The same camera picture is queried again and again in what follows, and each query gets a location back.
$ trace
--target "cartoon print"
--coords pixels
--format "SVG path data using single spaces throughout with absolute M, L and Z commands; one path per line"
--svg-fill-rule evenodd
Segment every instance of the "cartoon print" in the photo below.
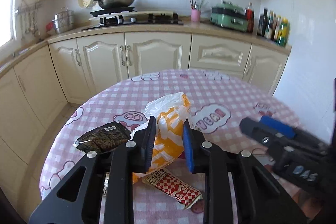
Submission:
M 143 75 L 138 75 L 131 78 L 132 81 L 138 82 L 138 81 L 158 81 L 160 80 L 160 73 L 159 72 L 153 72 L 153 73 L 145 73 Z
M 205 134 L 215 132 L 219 127 L 224 126 L 230 118 L 231 112 L 228 108 L 219 104 L 203 106 L 192 116 L 195 126 Z
M 266 105 L 262 102 L 257 103 L 253 109 L 258 111 L 261 116 L 267 115 L 269 117 L 272 117 L 273 114 L 275 114 L 275 110 L 273 110 L 269 105 Z
M 54 173 L 49 180 L 49 188 L 41 187 L 41 197 L 44 199 L 52 189 L 61 181 L 61 179 L 70 171 L 72 167 L 75 166 L 75 163 L 72 160 L 68 160 L 64 163 L 63 168 Z
M 83 108 L 79 107 L 77 110 L 72 114 L 72 116 L 69 118 L 69 120 L 65 123 L 65 126 L 72 123 L 73 121 L 77 121 L 80 117 L 83 115 Z
M 230 80 L 230 76 L 220 73 L 219 71 L 216 70 L 205 70 L 203 71 L 205 76 L 208 78 L 210 81 L 221 81 L 221 80 Z
M 185 73 L 181 73 L 180 74 L 180 77 L 181 78 L 184 78 L 184 79 L 189 79 L 189 75 L 185 74 Z
M 130 131 L 136 129 L 140 124 L 147 122 L 145 115 L 137 111 L 128 111 L 121 115 L 115 115 L 113 120 L 130 128 Z

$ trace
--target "gas stove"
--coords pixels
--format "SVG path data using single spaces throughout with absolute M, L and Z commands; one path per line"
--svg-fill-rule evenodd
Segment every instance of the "gas stove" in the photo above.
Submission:
M 101 10 L 91 12 L 93 18 L 89 20 L 99 19 L 99 25 L 91 26 L 85 30 L 92 30 L 105 27 L 116 27 L 122 25 L 136 25 L 136 24 L 176 24 L 183 25 L 183 22 L 179 20 L 179 16 L 175 12 L 171 11 L 129 11 L 133 7 L 126 7 L 127 10 Z

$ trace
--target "pink utensil holder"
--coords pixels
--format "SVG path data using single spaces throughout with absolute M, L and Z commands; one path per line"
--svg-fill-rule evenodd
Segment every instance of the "pink utensil holder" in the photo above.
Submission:
M 192 9 L 191 10 L 191 21 L 192 22 L 200 22 L 201 21 L 201 11 Z

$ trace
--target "barcode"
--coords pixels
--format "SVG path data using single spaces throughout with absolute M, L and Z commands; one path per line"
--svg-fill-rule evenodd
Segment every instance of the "barcode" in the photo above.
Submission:
M 105 131 L 110 131 L 110 130 L 113 130 L 113 129 L 117 129 L 116 127 L 107 127 L 107 128 L 104 128 Z

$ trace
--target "green electric grill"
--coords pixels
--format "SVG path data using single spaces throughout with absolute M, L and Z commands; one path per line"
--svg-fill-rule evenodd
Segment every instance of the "green electric grill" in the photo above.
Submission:
M 241 32 L 247 31 L 245 10 L 231 2 L 223 1 L 223 3 L 212 7 L 210 21 L 220 27 Z

